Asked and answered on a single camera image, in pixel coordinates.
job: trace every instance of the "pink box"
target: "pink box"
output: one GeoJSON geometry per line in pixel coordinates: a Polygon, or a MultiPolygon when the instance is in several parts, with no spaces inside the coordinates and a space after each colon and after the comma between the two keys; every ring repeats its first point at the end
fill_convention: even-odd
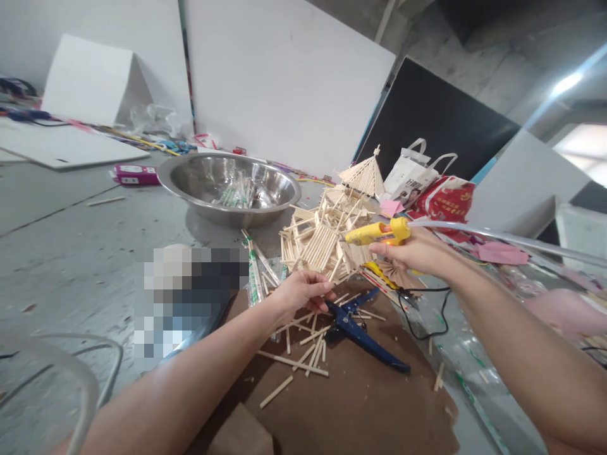
{"type": "Polygon", "coordinates": [[[160,185],[154,166],[117,164],[114,166],[116,180],[121,185],[160,185]]]}

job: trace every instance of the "red bag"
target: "red bag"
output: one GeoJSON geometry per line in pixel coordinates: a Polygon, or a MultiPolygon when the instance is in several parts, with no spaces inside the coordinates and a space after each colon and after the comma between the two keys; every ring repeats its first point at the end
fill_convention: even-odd
{"type": "Polygon", "coordinates": [[[416,201],[415,217],[428,216],[437,221],[466,222],[475,186],[456,176],[439,177],[416,201]]]}

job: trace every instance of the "bag handle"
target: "bag handle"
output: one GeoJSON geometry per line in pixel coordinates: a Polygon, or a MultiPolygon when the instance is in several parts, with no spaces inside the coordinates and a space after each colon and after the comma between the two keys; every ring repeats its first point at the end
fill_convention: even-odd
{"type": "Polygon", "coordinates": [[[445,172],[447,172],[447,169],[449,169],[449,167],[453,164],[453,161],[457,160],[457,154],[445,154],[443,156],[439,156],[430,166],[428,166],[427,169],[434,169],[438,162],[443,158],[451,158],[451,161],[449,161],[449,164],[447,164],[445,170],[441,174],[442,176],[445,175],[445,172]]]}
{"type": "Polygon", "coordinates": [[[419,138],[418,140],[416,140],[413,144],[409,145],[409,147],[407,147],[409,150],[412,150],[414,147],[417,147],[419,145],[419,154],[423,155],[424,152],[426,151],[426,139],[423,138],[419,138]]]}

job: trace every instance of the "plastic tube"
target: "plastic tube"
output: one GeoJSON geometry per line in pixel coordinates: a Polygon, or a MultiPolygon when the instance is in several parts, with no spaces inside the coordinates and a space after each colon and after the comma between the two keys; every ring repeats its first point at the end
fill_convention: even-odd
{"type": "Polygon", "coordinates": [[[120,346],[116,341],[98,336],[98,335],[90,335],[90,334],[73,334],[73,333],[54,333],[54,334],[44,334],[44,335],[34,335],[36,338],[76,338],[76,339],[90,339],[94,341],[98,341],[100,343],[108,344],[116,349],[116,357],[114,360],[114,365],[112,366],[112,370],[107,377],[107,382],[101,393],[99,394],[99,400],[97,402],[97,409],[106,404],[109,401],[109,396],[111,395],[111,391],[114,387],[114,383],[116,381],[116,377],[118,376],[118,370],[120,369],[120,364],[122,363],[122,346],[120,346]]]}
{"type": "Polygon", "coordinates": [[[539,240],[528,239],[524,237],[515,236],[512,234],[506,234],[501,232],[492,231],[486,227],[474,227],[464,223],[455,223],[450,221],[411,221],[409,226],[423,226],[425,228],[447,228],[456,229],[458,231],[469,232],[473,234],[480,234],[490,238],[496,238],[499,240],[505,240],[510,243],[516,243],[518,245],[528,246],[529,248],[535,248],[536,250],[543,251],[546,253],[552,253],[562,257],[568,257],[576,259],[587,264],[598,265],[607,269],[607,260],[596,256],[590,256],[585,253],[579,253],[567,248],[561,248],[560,246],[550,245],[539,240]]]}
{"type": "Polygon", "coordinates": [[[95,375],[90,368],[61,349],[47,344],[44,341],[34,339],[12,329],[3,329],[0,331],[0,344],[20,351],[28,351],[38,355],[45,360],[53,362],[57,367],[71,372],[82,386],[80,393],[80,417],[74,430],[68,448],[68,455],[77,455],[84,444],[84,440],[89,431],[90,424],[95,416],[96,402],[99,396],[99,386],[95,375]]]}

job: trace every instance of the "light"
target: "light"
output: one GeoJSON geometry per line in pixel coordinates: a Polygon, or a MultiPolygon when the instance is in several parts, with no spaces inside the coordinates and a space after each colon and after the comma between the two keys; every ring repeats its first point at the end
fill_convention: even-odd
{"type": "Polygon", "coordinates": [[[582,77],[584,77],[582,73],[573,73],[572,75],[567,76],[565,79],[555,85],[555,87],[552,89],[552,96],[559,96],[560,94],[566,92],[580,82],[582,77]]]}

